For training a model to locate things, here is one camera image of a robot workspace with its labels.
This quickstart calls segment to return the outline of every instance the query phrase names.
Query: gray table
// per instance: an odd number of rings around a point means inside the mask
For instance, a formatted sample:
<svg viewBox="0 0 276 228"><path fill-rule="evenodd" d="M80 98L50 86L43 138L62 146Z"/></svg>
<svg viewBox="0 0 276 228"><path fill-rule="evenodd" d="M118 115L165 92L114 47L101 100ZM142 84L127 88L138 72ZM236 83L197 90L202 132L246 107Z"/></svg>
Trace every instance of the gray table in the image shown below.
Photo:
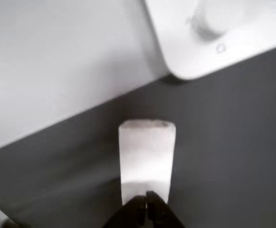
<svg viewBox="0 0 276 228"><path fill-rule="evenodd" d="M0 208L34 228L101 227L121 206L118 125L177 126L169 204L194 228L276 228L276 50L172 76L0 149Z"/></svg>

